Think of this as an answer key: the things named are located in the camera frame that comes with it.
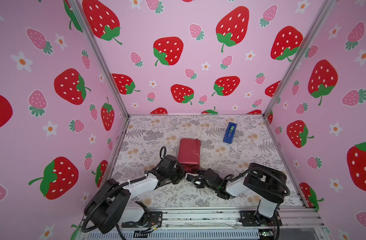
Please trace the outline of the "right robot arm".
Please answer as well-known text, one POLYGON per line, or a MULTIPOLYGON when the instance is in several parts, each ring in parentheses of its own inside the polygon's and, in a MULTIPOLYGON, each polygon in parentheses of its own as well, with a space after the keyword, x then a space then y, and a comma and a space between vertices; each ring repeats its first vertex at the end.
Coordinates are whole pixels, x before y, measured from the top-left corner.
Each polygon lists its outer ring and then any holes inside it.
POLYGON ((212 169, 198 171, 197 175, 187 175, 187 181, 196 188, 209 188, 224 200, 253 191, 261 199, 256 211, 241 212, 239 222, 245 227, 280 226, 278 209, 284 198, 291 194, 286 185, 287 176, 275 169, 252 163, 249 168, 238 176, 229 174, 221 178, 212 169))

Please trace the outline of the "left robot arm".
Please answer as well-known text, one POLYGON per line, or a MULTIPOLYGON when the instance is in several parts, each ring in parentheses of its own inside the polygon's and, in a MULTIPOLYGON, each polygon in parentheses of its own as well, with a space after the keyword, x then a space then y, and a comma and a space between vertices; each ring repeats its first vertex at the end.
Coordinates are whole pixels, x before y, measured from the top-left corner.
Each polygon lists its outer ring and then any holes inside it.
POLYGON ((160 162, 143 176, 122 183, 109 179, 98 190, 84 209, 83 233, 98 229, 107 234, 120 224, 131 227, 154 228, 160 223, 161 213, 156 216, 135 197, 154 191, 168 184, 177 185, 186 176, 186 171, 171 155, 162 156, 160 162))

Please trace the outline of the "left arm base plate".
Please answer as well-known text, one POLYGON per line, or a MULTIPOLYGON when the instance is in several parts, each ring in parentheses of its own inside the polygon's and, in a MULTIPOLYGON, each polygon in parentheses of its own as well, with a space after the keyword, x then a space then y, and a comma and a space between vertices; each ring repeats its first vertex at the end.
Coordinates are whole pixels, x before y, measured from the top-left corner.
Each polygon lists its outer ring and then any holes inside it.
POLYGON ((160 227, 162 224, 163 212, 144 213, 138 222, 122 223, 122 228, 152 228, 153 226, 160 227))

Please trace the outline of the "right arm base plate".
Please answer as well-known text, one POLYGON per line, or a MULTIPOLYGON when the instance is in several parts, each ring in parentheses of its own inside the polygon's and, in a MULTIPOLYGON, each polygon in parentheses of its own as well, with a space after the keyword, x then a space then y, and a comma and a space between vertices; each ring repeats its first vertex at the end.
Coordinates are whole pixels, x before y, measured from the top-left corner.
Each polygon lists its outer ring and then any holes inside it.
POLYGON ((239 222, 244 227, 281 227, 283 225, 278 211, 275 211, 271 218, 260 215, 258 211, 240 211, 239 222))

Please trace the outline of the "dark red wrapping paper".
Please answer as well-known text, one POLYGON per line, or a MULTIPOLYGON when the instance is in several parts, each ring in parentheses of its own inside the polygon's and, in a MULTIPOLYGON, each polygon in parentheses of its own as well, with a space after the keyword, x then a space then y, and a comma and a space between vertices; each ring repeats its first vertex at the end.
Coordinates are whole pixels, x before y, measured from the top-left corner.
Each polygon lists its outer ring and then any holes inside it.
POLYGON ((195 174, 200 169, 201 145, 199 139, 180 140, 177 160, 187 173, 195 174))

